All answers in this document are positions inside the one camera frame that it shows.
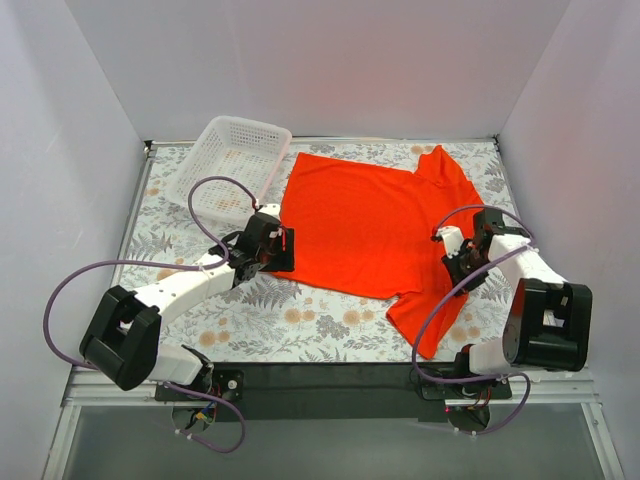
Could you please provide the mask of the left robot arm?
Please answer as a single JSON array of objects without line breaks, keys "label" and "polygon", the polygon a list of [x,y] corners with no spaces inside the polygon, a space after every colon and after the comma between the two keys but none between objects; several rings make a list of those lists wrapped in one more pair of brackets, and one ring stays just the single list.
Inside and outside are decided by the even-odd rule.
[{"label": "left robot arm", "polygon": [[205,398],[213,386],[214,365],[188,346],[163,345],[163,327],[211,297],[253,279],[259,272],[294,269],[294,230],[282,225],[280,206],[266,204],[243,231],[223,238],[194,269],[175,273],[134,290],[119,285],[102,297],[81,340],[79,352],[124,391],[144,381],[177,384],[193,400]]}]

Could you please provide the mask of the orange t shirt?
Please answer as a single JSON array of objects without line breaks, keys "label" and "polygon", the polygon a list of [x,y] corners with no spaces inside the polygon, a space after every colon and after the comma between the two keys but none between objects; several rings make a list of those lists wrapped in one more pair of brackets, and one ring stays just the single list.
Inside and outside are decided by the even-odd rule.
[{"label": "orange t shirt", "polygon": [[450,291],[431,239],[455,211],[465,237],[473,234],[470,205],[481,203],[473,183],[436,146],[415,171],[298,155],[281,202],[281,220],[295,230],[295,270],[284,278],[313,287],[395,302],[387,319],[421,356],[435,355],[456,321],[464,296],[426,318]]}]

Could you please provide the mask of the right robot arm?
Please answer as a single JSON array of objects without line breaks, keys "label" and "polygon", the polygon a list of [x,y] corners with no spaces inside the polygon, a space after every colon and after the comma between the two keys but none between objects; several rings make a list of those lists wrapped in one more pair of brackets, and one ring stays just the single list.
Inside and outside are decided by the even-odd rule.
[{"label": "right robot arm", "polygon": [[453,363],[452,383],[464,397],[475,397],[489,376],[521,370],[579,372],[587,361],[593,294],[571,283],[540,256],[533,235],[505,223],[505,211],[484,207],[473,215],[473,235],[439,223],[432,239],[455,294],[480,287],[497,268],[512,288],[512,304],[502,336],[461,349]]}]

